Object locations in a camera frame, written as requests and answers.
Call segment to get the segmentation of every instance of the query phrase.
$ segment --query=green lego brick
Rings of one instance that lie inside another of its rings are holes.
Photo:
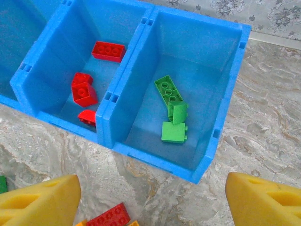
[[[183,101],[183,98],[181,97],[169,75],[156,80],[155,85],[161,94],[166,107],[168,107],[169,101]]]
[[[188,104],[185,101],[170,101],[168,103],[168,118],[174,124],[184,122],[187,117]]]
[[[0,176],[0,194],[8,191],[5,176]]]
[[[170,121],[164,121],[162,124],[161,140],[171,143],[184,143],[187,140],[187,136],[185,135],[187,129],[184,122],[174,125]]]

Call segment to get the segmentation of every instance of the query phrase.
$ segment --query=blue plastic bin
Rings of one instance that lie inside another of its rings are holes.
[[[100,104],[121,78],[152,8],[126,0],[62,1],[11,80],[22,110],[97,142],[96,129],[78,119],[84,108],[73,101],[71,81],[76,72],[90,74]],[[122,62],[95,59],[97,40],[125,45]],[[96,111],[99,104],[88,109]]]
[[[251,27],[157,6],[103,113],[101,142],[197,183],[214,158]],[[170,75],[189,104],[184,144],[161,141]]]
[[[0,103],[20,110],[9,81],[60,0],[2,0],[0,4]]]
[[[0,47],[7,56],[0,59],[2,103],[199,182],[214,158],[250,26],[135,0],[63,0],[55,12],[54,1],[49,10],[38,0],[7,2],[24,9],[15,17],[28,30],[21,36],[12,22],[1,39],[9,43]],[[97,40],[125,45],[122,62],[94,59]],[[94,78],[99,103],[87,109],[96,111],[96,128],[78,119],[84,108],[71,94],[76,72]],[[154,81],[166,75],[189,104],[184,144],[161,141],[168,116]]]

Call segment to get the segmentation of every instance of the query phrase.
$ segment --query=yellow triangular foam piece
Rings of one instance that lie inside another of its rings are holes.
[[[301,226],[301,189],[229,173],[225,190],[236,226]]]
[[[0,194],[0,226],[72,226],[80,194],[76,175]]]

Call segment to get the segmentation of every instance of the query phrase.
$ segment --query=red lego brick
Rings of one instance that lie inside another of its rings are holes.
[[[109,60],[117,63],[121,63],[125,53],[125,46],[103,41],[97,41],[92,51],[92,55],[96,59]]]
[[[130,217],[123,202],[102,215],[87,222],[87,226],[124,226],[130,221]]]
[[[87,125],[96,126],[95,111],[84,110],[79,113],[79,120]]]
[[[72,80],[71,87],[81,84],[83,82],[88,82],[90,85],[92,85],[93,78],[89,74],[77,72]]]
[[[97,95],[94,88],[88,83],[83,82],[72,88],[73,100],[79,106],[89,107],[97,104]]]

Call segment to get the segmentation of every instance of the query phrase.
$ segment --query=marble floor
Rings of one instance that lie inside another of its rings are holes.
[[[0,106],[9,189],[77,174],[75,222],[124,202],[141,226],[232,226],[224,186],[237,171],[301,187],[301,51],[250,40],[215,159],[198,185]]]

